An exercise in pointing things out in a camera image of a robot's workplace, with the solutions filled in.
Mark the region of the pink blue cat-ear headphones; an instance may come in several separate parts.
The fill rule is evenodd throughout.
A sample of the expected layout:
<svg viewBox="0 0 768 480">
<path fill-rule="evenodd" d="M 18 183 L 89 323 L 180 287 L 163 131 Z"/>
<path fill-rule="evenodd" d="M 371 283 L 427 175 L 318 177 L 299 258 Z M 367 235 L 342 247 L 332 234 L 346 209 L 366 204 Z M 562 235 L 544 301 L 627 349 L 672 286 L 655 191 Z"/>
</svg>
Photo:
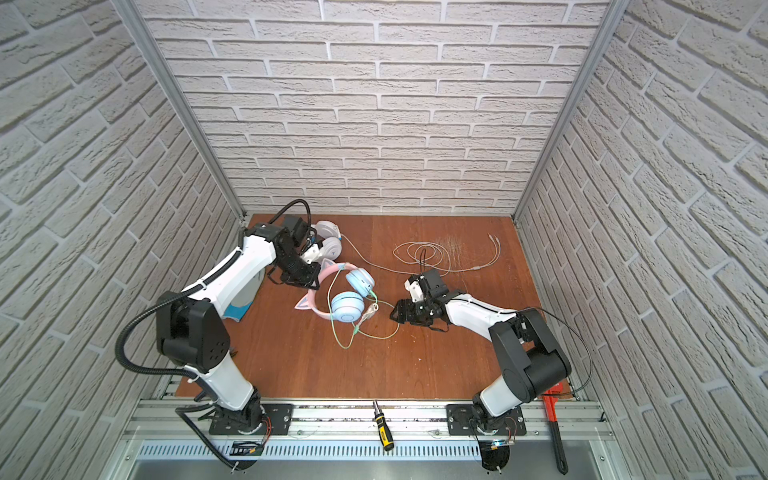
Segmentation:
<svg viewBox="0 0 768 480">
<path fill-rule="evenodd" d="M 323 312 L 318 308 L 315 290 L 308 290 L 294 306 L 294 309 L 312 311 L 321 319 L 342 323 L 353 323 L 360 320 L 366 311 L 365 299 L 373 295 L 375 280 L 364 268 L 358 268 L 347 262 L 336 263 L 327 259 L 323 259 L 320 263 L 318 280 L 322 282 L 337 273 L 346 274 L 345 279 L 351 290 L 333 296 L 328 312 Z"/>
</svg>

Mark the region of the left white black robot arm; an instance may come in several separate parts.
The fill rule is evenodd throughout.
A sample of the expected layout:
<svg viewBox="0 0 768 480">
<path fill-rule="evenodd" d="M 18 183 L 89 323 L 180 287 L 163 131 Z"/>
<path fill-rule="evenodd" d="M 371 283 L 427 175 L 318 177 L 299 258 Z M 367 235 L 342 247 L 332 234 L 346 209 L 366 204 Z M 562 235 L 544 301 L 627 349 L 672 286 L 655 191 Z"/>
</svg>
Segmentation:
<svg viewBox="0 0 768 480">
<path fill-rule="evenodd" d="M 191 376 L 218 413 L 242 430 L 256 429 L 263 410 L 257 389 L 232 359 L 224 314 L 234 300 L 256 294 L 257 276 L 267 267 L 281 269 L 285 284 L 318 288 L 320 264 L 302 258 L 312 232 L 298 217 L 282 225 L 258 224 L 179 299 L 172 292 L 160 297 L 170 304 L 156 313 L 158 350 Z"/>
</svg>

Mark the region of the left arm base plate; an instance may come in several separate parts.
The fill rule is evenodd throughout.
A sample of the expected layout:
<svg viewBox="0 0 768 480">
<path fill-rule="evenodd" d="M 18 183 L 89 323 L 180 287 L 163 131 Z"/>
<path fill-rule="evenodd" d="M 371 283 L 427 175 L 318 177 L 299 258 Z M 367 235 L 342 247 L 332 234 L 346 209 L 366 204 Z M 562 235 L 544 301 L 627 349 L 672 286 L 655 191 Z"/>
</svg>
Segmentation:
<svg viewBox="0 0 768 480">
<path fill-rule="evenodd" d="M 271 435 L 286 435 L 289 431 L 294 405 L 290 403 L 252 403 L 244 410 L 232 411 L 216 406 L 209 433 L 212 435 L 264 435 L 271 426 Z"/>
</svg>

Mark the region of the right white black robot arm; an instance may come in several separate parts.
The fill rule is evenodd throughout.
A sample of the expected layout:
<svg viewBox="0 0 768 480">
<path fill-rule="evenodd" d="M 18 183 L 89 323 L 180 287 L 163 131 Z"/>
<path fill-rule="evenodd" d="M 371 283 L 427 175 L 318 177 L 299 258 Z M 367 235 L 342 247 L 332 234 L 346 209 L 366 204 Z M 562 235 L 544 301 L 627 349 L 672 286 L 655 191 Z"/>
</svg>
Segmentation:
<svg viewBox="0 0 768 480">
<path fill-rule="evenodd" d="M 476 395 L 482 416 L 501 417 L 570 376 L 570 360 L 538 309 L 506 309 L 451 290 L 435 269 L 404 286 L 409 297 L 395 304 L 391 320 L 431 329 L 441 319 L 492 343 L 501 375 Z"/>
</svg>

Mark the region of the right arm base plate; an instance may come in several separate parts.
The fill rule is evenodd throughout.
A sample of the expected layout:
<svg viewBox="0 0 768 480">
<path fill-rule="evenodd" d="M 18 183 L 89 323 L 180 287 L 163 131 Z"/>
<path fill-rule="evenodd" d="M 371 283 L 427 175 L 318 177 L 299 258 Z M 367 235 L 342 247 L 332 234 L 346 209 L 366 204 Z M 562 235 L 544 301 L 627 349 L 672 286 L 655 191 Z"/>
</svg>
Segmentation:
<svg viewBox="0 0 768 480">
<path fill-rule="evenodd" d="M 445 407 L 450 436 L 508 436 L 527 434 L 525 419 L 520 407 L 498 417 L 487 414 L 481 405 L 448 404 Z"/>
</svg>

